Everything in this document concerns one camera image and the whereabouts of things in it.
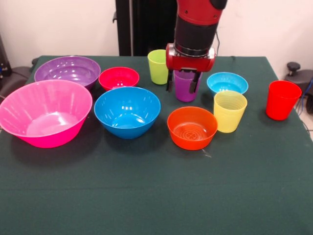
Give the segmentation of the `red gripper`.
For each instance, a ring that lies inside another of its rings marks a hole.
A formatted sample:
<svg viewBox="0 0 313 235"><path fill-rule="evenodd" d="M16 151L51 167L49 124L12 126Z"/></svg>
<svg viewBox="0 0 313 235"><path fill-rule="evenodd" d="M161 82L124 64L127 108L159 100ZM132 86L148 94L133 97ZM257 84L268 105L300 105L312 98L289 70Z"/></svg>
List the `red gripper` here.
<svg viewBox="0 0 313 235"><path fill-rule="evenodd" d="M190 57L179 54L174 48L174 44L166 46L166 66L168 68L166 91L171 92L173 87L173 70L192 70L193 80L190 83L189 93L195 93L200 78L200 72L208 72L215 62L215 49L210 48L204 57Z"/></svg>

